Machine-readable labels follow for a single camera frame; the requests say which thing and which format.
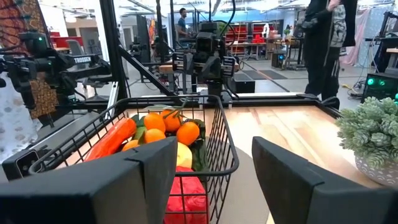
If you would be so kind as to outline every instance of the ceiling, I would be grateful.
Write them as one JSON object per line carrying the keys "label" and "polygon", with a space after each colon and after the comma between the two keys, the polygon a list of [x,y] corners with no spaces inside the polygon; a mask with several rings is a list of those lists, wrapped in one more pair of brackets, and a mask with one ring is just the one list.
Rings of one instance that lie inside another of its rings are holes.
{"label": "ceiling", "polygon": [[[184,7],[188,10],[197,8],[199,10],[208,10],[210,0],[173,0],[173,5],[177,11]],[[359,5],[388,4],[395,0],[358,0]],[[121,15],[148,13],[152,14],[156,10],[156,1],[148,0],[114,0],[118,5]],[[310,0],[236,0],[236,6],[239,8],[251,10],[261,9],[268,11],[277,7],[300,7],[307,6]],[[39,0],[39,3],[47,6],[60,7],[66,12],[75,16],[84,16],[94,12],[92,1],[88,0]],[[217,5],[218,10],[228,10],[232,8],[231,0],[212,0],[212,5]],[[170,12],[170,0],[160,0],[160,8],[163,15]]]}

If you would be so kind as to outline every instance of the yellow lemon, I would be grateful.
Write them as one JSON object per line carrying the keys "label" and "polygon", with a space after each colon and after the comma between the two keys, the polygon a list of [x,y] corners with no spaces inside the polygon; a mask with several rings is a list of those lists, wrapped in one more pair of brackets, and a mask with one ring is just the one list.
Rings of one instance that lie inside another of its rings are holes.
{"label": "yellow lemon", "polygon": [[178,143],[177,148],[177,166],[192,168],[192,152],[188,146]]}

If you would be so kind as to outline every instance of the chair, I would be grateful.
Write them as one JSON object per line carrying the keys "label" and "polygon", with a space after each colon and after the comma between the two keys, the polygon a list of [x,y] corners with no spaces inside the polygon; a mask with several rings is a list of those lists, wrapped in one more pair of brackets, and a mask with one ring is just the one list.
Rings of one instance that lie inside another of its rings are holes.
{"label": "chair", "polygon": [[[67,43],[69,45],[70,52],[72,55],[85,55],[86,53],[83,51],[83,49],[80,47],[79,42],[76,40],[67,40]],[[86,69],[88,68],[87,64],[83,65],[76,65],[77,69]],[[97,88],[102,88],[105,85],[108,84],[108,82],[112,81],[112,75],[93,75],[88,78],[82,78],[77,80],[77,82],[81,82],[83,84],[83,88],[87,89],[87,86],[91,86],[94,88],[94,96],[87,98],[87,100],[108,100],[109,96],[99,96],[97,93]]]}

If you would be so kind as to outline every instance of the gray floor mat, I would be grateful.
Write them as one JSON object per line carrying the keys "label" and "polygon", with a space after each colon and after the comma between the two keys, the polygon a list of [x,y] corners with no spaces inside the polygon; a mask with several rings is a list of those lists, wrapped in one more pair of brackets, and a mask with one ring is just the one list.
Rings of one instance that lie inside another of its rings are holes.
{"label": "gray floor mat", "polygon": [[273,80],[287,79],[283,75],[272,70],[260,70],[260,72],[266,74],[268,77],[272,78]]}
{"label": "gray floor mat", "polygon": [[259,74],[257,71],[254,70],[249,70],[249,71],[243,71],[246,73],[250,78],[254,80],[266,80],[267,78],[264,75]]}

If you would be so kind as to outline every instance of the red plastic bag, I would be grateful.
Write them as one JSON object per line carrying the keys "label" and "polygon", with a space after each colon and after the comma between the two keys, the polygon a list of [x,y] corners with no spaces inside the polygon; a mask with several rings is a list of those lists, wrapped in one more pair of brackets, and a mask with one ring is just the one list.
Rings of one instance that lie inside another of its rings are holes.
{"label": "red plastic bag", "polygon": [[[193,172],[189,168],[177,167],[176,172]],[[173,186],[170,194],[181,194],[180,178],[182,178],[183,193],[185,194],[205,194],[198,177],[174,177]],[[206,196],[193,195],[184,196],[185,212],[205,212],[207,211]],[[166,214],[164,224],[207,224],[206,213],[185,214],[185,222],[182,197],[170,196],[167,202],[166,212],[181,212],[181,214]]]}

